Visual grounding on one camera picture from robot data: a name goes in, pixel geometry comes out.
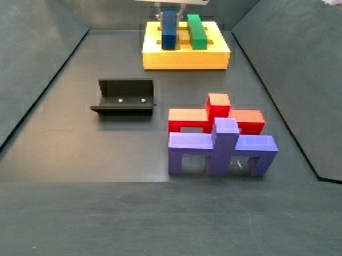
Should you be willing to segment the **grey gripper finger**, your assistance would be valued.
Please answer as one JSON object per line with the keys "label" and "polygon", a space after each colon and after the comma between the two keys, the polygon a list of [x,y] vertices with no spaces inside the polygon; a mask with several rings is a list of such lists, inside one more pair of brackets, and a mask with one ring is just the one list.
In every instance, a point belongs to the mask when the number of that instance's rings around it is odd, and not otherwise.
{"label": "grey gripper finger", "polygon": [[162,9],[161,9],[161,2],[155,2],[154,7],[157,9],[155,18],[158,19],[158,21],[162,21],[163,12],[162,12]]}
{"label": "grey gripper finger", "polygon": [[178,20],[182,20],[182,18],[183,18],[183,13],[186,11],[186,7],[187,7],[187,4],[181,3],[181,9],[178,11]]}

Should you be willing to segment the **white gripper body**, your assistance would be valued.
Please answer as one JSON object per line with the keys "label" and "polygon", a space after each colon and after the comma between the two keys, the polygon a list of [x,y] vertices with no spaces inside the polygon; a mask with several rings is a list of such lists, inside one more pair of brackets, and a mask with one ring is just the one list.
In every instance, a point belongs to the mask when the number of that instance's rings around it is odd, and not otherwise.
{"label": "white gripper body", "polygon": [[154,3],[173,3],[173,4],[190,4],[190,5],[207,5],[210,0],[135,0],[139,2],[154,2]]}

